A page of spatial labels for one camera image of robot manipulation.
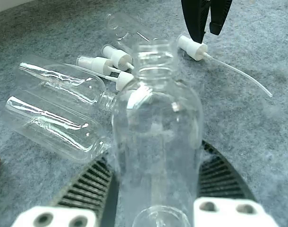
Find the gray felt surface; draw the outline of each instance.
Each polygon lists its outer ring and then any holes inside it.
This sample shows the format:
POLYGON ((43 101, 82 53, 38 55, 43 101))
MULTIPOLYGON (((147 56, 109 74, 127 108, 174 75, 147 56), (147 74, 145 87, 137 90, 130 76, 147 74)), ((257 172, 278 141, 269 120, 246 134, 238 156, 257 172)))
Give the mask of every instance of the gray felt surface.
MULTIPOLYGON (((220 36, 206 33, 209 54, 262 82, 257 86, 212 61, 179 52, 181 77, 199 93, 204 138, 220 150, 266 211, 288 227, 288 0, 234 0, 220 36)), ((106 13, 123 11, 163 37, 186 31, 179 0, 35 0, 0 13, 0 115, 15 88, 14 66, 27 53, 74 63, 108 42, 106 13)), ((109 90, 114 84, 106 82, 109 90)), ((95 115, 111 136, 109 113, 95 115)), ((47 204, 83 167, 0 122, 0 227, 47 204)), ((122 223, 118 213, 118 222, 122 223)))

